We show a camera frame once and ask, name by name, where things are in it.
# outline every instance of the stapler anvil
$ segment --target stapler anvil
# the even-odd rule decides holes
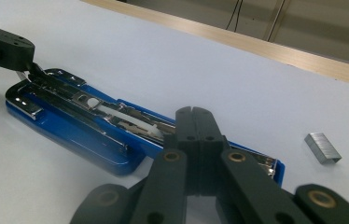
[[[21,82],[6,93],[7,110],[33,129],[115,175],[131,173],[145,156],[162,151],[163,138],[175,133],[175,120],[139,105],[113,99],[62,69],[43,70],[33,62],[35,46],[0,30],[0,66]],[[279,185],[285,166],[246,150]]]

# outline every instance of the table surface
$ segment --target table surface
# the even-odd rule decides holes
[[[114,98],[170,118],[183,106],[206,108],[230,140],[286,165],[284,189],[315,183],[349,201],[349,83],[340,78],[80,1],[1,0],[0,28],[31,40],[43,68]],[[68,223],[94,188],[147,175],[151,159],[112,176],[11,117],[4,94],[18,81],[0,68],[0,223]],[[321,165],[307,133],[325,133],[342,160]],[[190,198],[187,221],[217,223],[214,209],[213,198]]]

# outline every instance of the blue stapler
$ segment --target blue stapler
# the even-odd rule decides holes
[[[145,156],[155,158],[175,120],[132,103],[113,99],[62,69],[33,63],[35,46],[0,30],[0,66],[17,71],[21,82],[6,93],[7,110],[39,133],[114,175],[131,173]],[[277,159],[250,152],[279,185],[285,166]]]

